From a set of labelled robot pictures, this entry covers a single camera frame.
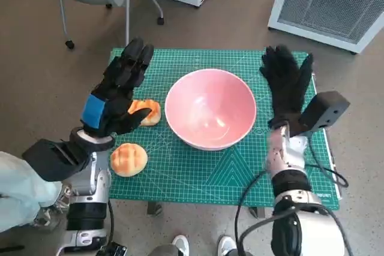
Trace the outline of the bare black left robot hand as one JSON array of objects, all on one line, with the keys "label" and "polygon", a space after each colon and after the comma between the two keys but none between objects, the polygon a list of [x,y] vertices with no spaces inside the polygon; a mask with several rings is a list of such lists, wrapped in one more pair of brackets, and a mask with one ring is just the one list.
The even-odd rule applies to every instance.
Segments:
[{"label": "bare black left robot hand", "polygon": [[151,109],[130,113],[133,92],[145,78],[154,54],[152,44],[140,37],[132,39],[120,55],[115,56],[103,73],[102,81],[91,91],[80,119],[83,129],[94,137],[135,130]]}]

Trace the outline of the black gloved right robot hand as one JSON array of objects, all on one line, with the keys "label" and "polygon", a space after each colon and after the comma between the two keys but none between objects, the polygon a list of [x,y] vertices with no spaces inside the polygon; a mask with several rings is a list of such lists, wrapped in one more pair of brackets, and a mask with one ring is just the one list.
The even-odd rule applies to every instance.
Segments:
[{"label": "black gloved right robot hand", "polygon": [[286,123],[293,125],[298,121],[304,105],[313,72],[313,55],[308,54],[298,65],[286,46],[269,46],[262,55],[262,61],[260,72],[268,82],[274,112],[268,125],[270,128]]}]

